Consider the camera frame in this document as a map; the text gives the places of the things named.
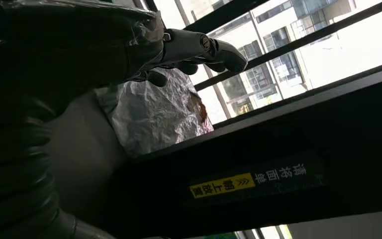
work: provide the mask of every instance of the yellow label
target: yellow label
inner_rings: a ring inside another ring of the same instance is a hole
[[[251,173],[244,173],[215,181],[190,186],[194,198],[208,197],[221,193],[255,187]]]

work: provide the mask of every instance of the building window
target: building window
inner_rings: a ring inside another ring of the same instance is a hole
[[[307,36],[327,26],[323,10],[317,11],[295,22],[301,37]]]
[[[264,36],[263,39],[268,52],[290,43],[285,27]],[[301,77],[301,70],[293,51],[273,59],[272,63],[280,82]]]
[[[280,56],[272,62],[280,82],[288,81],[295,77],[301,76],[301,71],[298,63],[296,62],[294,52]]]
[[[235,29],[239,26],[242,26],[242,25],[244,25],[250,21],[251,21],[250,14],[249,13],[245,14],[242,17],[236,19],[235,21],[227,24],[226,26],[216,30],[214,33],[209,34],[208,36],[212,37],[212,38],[217,38],[217,37],[227,33],[228,31],[232,31],[233,29]]]
[[[251,61],[262,55],[257,41],[253,41],[250,44],[239,48],[238,51],[247,59],[247,61]]]
[[[238,51],[248,60],[255,59],[262,55],[260,46],[257,41],[253,41],[238,49]],[[263,87],[273,84],[272,77],[267,69],[266,63],[256,66],[245,72],[249,85],[253,91],[258,91]],[[263,98],[263,94],[257,94],[257,98]]]
[[[338,0],[292,0],[292,4],[296,16],[298,19],[301,19],[337,1]]]
[[[239,75],[233,76],[227,80],[222,81],[223,88],[226,95],[230,100],[246,95],[244,83]]]
[[[284,27],[264,36],[263,39],[266,43],[267,52],[273,51],[290,43],[289,36],[287,35],[286,29]]]
[[[247,112],[254,110],[249,98],[245,98],[240,101],[234,102],[231,104],[231,106],[237,116],[243,115]]]
[[[268,10],[267,12],[259,15],[258,17],[256,17],[257,19],[257,22],[260,23],[262,21],[265,21],[269,18],[272,18],[274,16],[276,16],[277,14],[285,11],[286,9],[289,9],[292,7],[292,2],[291,1],[286,1],[282,4],[280,4],[279,6],[276,6],[270,10]]]
[[[217,10],[217,9],[219,9],[223,5],[225,5],[225,3],[223,2],[223,0],[220,0],[220,1],[215,2],[212,5],[212,7],[213,7],[213,10]]]

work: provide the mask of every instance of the gray surface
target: gray surface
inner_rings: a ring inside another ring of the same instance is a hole
[[[107,183],[126,155],[93,93],[73,101],[50,122],[51,142],[45,151],[52,157],[63,210],[86,222],[95,222],[105,204]]]
[[[382,239],[382,212],[288,225],[293,239]]]

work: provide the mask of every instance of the crumpled plastic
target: crumpled plastic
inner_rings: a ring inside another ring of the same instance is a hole
[[[97,99],[130,158],[169,147],[213,131],[189,77],[178,69],[155,68],[168,79],[159,88],[150,82],[126,82],[96,90]]]

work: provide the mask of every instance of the robotic hand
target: robotic hand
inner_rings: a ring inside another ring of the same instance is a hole
[[[242,72],[247,60],[229,43],[207,37],[203,33],[167,29],[163,37],[163,51],[143,66],[138,77],[131,80],[149,80],[156,86],[166,84],[166,78],[146,70],[155,67],[178,68],[187,75],[197,72],[197,64],[205,64],[215,72],[226,69],[235,73]]]

